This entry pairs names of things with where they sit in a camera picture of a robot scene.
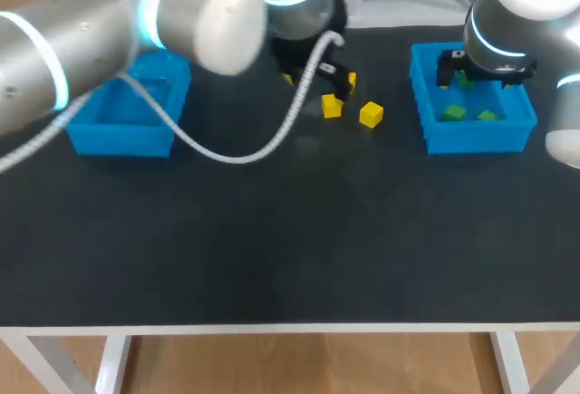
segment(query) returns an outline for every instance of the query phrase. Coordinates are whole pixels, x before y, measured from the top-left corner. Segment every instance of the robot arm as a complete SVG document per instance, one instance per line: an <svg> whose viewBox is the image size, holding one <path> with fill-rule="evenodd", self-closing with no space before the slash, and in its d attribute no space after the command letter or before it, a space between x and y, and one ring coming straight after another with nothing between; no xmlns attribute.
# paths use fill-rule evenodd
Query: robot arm
<svg viewBox="0 0 580 394"><path fill-rule="evenodd" d="M496 80L525 78L535 60L554 65L561 80L546 148L580 168L580 0L476 0L464 41L469 60Z"/></svg>
<svg viewBox="0 0 580 394"><path fill-rule="evenodd" d="M0 13L0 134L92 91L167 48L224 75L245 70L268 27L320 34L333 0L40 0Z"/></svg>

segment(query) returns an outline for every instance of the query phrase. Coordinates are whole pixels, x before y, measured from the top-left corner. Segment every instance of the black table surface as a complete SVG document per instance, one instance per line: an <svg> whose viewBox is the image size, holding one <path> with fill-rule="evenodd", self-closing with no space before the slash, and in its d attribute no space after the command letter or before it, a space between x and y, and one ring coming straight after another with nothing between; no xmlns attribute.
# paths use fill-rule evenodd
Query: black table surface
<svg viewBox="0 0 580 394"><path fill-rule="evenodd" d="M527 86L540 124L524 153L426 153L411 45L460 33L351 32L346 114L324 120L312 98L253 166L180 141L170 161L88 159L62 135L0 176L0 325L580 322L580 173L544 148L550 72ZM275 67L194 69L181 125L222 153L259 149L293 94ZM369 100L375 130L357 119Z"/></svg>

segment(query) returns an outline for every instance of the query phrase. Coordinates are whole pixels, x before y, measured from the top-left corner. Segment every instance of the yellow block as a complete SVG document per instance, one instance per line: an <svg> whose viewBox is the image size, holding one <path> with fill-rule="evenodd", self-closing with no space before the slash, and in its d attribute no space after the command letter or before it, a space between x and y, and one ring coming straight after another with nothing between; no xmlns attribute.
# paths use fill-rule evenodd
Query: yellow block
<svg viewBox="0 0 580 394"><path fill-rule="evenodd" d="M353 86L353 89L351 90L351 95L353 95L354 90L356 89L356 72L349 72L348 81L350 82L351 86Z"/></svg>
<svg viewBox="0 0 580 394"><path fill-rule="evenodd" d="M287 82L289 82L291 85L295 86L294 82L292 81L292 76L288 75L288 74L284 74L284 78L286 79Z"/></svg>
<svg viewBox="0 0 580 394"><path fill-rule="evenodd" d="M361 109L361 118L359 119L359 122L362 125L374 129L379 125L379 122L382 121L383 114L384 109L380 105L371 101Z"/></svg>
<svg viewBox="0 0 580 394"><path fill-rule="evenodd" d="M333 94L323 95L323 114L325 118L339 118L343 113L343 102Z"/></svg>

